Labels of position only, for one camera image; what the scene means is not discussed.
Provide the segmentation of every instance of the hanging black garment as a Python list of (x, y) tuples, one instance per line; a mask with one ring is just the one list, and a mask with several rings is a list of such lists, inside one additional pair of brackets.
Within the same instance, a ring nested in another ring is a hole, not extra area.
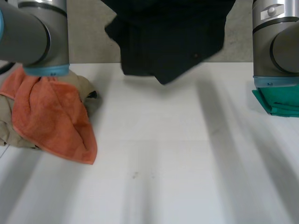
[(167, 84), (220, 51), (235, 0), (102, 0), (117, 13), (106, 27), (125, 75)]

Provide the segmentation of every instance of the metal cylinder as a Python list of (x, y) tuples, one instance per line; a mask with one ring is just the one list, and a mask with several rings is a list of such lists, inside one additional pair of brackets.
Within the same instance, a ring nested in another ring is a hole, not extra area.
[(0, 60), (32, 64), (47, 48), (47, 30), (36, 17), (0, 1), (3, 35), (0, 39)]
[(69, 73), (69, 42), (66, 0), (18, 0), (22, 11), (40, 19), (49, 33), (47, 54), (34, 64), (24, 64), (35, 76), (64, 76)]
[(287, 36), (294, 24), (299, 21), (299, 0), (254, 0), (253, 17), (253, 61), (256, 87), (279, 87), (299, 84), (299, 73), (288, 72), (286, 68), (296, 66), (295, 56), (289, 64), (283, 60), (289, 44)]
[(286, 73), (299, 73), (299, 21), (275, 37), (272, 51), (280, 69)]

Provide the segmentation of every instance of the cloth pile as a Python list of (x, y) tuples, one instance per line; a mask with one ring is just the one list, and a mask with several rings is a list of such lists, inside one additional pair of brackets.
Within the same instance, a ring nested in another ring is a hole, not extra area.
[(97, 143), (88, 116), (100, 103), (93, 85), (72, 71), (40, 78), (20, 67), (0, 89), (0, 145), (40, 148), (93, 164)]
[(117, 14), (106, 32), (125, 75), (167, 84), (220, 51), (235, 0), (102, 0)]

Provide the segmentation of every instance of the green cloth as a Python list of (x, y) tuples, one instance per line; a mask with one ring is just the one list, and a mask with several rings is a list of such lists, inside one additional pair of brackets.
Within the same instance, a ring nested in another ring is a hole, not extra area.
[(299, 117), (299, 85), (259, 88), (252, 92), (269, 114), (281, 117)]

